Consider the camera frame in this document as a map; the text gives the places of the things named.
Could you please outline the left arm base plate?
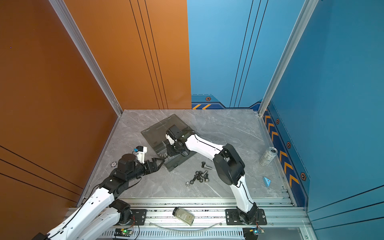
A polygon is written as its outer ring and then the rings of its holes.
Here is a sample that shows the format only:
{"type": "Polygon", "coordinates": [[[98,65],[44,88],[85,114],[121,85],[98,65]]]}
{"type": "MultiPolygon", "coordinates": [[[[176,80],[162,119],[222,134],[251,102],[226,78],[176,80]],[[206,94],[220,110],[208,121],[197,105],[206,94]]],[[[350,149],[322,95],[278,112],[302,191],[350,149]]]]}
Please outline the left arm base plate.
{"type": "Polygon", "coordinates": [[[130,209],[121,213],[118,225],[121,226],[143,226],[147,218],[146,209],[130,209]]]}

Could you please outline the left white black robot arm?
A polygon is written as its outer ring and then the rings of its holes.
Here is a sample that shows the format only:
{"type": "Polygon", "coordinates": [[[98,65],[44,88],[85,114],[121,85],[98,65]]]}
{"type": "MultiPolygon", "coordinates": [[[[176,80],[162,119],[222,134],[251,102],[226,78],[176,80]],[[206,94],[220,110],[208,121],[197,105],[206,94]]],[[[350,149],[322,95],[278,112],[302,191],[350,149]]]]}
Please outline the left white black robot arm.
{"type": "Polygon", "coordinates": [[[95,240],[118,222],[131,220],[131,206],[118,197],[130,189],[130,182],[157,172],[165,159],[141,163],[135,154],[123,155],[117,167],[98,185],[95,192],[74,213],[47,234],[34,240],[95,240]]]}

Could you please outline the grey plastic organizer box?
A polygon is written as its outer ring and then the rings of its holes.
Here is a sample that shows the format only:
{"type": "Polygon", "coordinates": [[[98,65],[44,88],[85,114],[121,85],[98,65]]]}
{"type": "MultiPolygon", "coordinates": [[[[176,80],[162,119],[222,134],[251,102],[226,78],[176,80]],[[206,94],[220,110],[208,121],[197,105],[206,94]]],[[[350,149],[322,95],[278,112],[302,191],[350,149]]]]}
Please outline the grey plastic organizer box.
{"type": "Polygon", "coordinates": [[[180,132],[192,130],[177,115],[172,114],[170,117],[141,131],[141,134],[156,154],[161,159],[165,159],[165,167],[169,172],[173,171],[176,167],[180,166],[196,154],[196,152],[187,150],[182,153],[180,147],[174,147],[172,145],[172,139],[168,139],[166,133],[169,129],[175,129],[173,126],[176,126],[180,132]]]}

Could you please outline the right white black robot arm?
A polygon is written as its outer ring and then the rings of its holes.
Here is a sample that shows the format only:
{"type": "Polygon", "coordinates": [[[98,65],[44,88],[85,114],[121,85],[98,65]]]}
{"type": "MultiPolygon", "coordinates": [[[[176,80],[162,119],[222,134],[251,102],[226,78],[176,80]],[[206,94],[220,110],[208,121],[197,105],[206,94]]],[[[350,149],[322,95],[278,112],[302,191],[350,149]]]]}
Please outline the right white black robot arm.
{"type": "Polygon", "coordinates": [[[196,152],[212,160],[219,178],[231,187],[242,223],[250,225],[256,221],[258,207],[246,185],[245,163],[232,145],[211,143],[195,131],[182,131],[175,125],[167,130],[166,139],[170,143],[167,146],[169,156],[196,152]]]}

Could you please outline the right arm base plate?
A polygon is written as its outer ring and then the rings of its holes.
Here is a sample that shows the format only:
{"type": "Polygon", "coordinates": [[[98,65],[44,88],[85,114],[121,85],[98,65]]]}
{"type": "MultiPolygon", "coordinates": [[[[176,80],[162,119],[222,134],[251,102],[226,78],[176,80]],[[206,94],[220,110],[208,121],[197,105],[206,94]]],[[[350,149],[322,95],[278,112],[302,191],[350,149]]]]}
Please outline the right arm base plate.
{"type": "Polygon", "coordinates": [[[228,226],[235,225],[259,225],[266,226],[268,224],[265,211],[256,209],[253,212],[242,213],[238,209],[226,209],[226,223],[228,226]]]}

